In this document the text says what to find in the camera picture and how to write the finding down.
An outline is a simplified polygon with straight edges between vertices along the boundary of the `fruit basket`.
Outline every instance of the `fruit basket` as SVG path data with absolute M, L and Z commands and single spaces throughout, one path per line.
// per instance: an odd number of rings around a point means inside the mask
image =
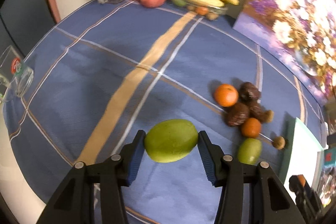
M 199 15 L 205 16 L 209 20 L 215 20 L 219 15 L 225 15 L 227 11 L 227 7 L 202 5 L 201 3 L 195 3 L 190 0 L 171 0 L 171 2 L 177 7 L 194 11 Z

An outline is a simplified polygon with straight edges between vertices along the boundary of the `painting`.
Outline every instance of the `painting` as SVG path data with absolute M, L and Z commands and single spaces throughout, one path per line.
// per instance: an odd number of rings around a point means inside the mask
M 335 0 L 246 0 L 234 29 L 285 64 L 324 105 L 336 85 Z

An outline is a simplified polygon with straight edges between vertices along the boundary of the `orange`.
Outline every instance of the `orange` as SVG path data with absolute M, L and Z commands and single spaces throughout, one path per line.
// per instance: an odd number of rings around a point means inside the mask
M 229 84 L 220 85 L 213 96 L 219 105 L 225 107 L 233 106 L 238 101 L 238 91 Z
M 302 187 L 306 184 L 306 178 L 304 175 L 298 175 L 297 178 L 299 179 L 299 182 L 301 183 Z
M 246 138 L 256 138 L 261 132 L 261 123 L 256 118 L 248 118 L 240 128 Z
M 206 7 L 197 7 L 195 9 L 195 12 L 201 16 L 205 16 L 209 12 L 209 9 Z

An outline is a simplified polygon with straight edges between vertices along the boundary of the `green fruit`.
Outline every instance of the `green fruit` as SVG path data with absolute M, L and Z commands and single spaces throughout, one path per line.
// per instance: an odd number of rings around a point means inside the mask
M 173 162 L 187 156 L 196 146 L 198 132 L 188 120 L 172 119 L 160 122 L 147 133 L 144 145 L 156 162 Z
M 238 150 L 238 160 L 243 164 L 255 164 L 261 153 L 262 144 L 257 139 L 246 139 Z
M 184 0 L 171 0 L 178 7 L 184 7 L 187 3 Z

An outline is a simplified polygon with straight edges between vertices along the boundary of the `brown fruit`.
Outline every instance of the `brown fruit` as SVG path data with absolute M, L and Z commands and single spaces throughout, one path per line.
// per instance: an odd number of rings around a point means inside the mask
M 272 122 L 273 121 L 274 111 L 267 110 L 267 111 L 265 111 L 264 115 L 265 115 L 264 122 L 268 123 L 268 122 Z
M 246 138 L 256 138 L 261 132 L 261 123 L 256 118 L 248 118 L 240 128 Z
M 187 6 L 187 9 L 188 9 L 189 11 L 193 11 L 193 10 L 195 10 L 195 6 L 188 5 L 188 6 Z
M 261 97 L 261 92 L 251 82 L 245 82 L 239 89 L 239 96 L 246 102 L 256 101 Z
M 286 141 L 283 137 L 281 136 L 278 136 L 276 137 L 274 140 L 273 140 L 273 143 L 272 143 L 273 147 L 275 147 L 276 149 L 278 150 L 281 150 L 285 147 L 286 145 Z
M 216 102 L 224 107 L 233 106 L 238 101 L 238 91 L 229 84 L 220 85 L 213 96 Z
M 247 102 L 246 105 L 250 109 L 250 116 L 262 122 L 264 112 L 261 105 L 257 101 Z
M 207 14 L 206 14 L 206 17 L 207 17 L 207 19 L 209 19 L 209 20 L 215 20 L 217 17 L 219 17 L 219 15 L 216 14 L 216 13 L 207 13 Z
M 225 122 L 229 127 L 239 126 L 249 117 L 249 108 L 241 102 L 237 102 L 225 116 Z

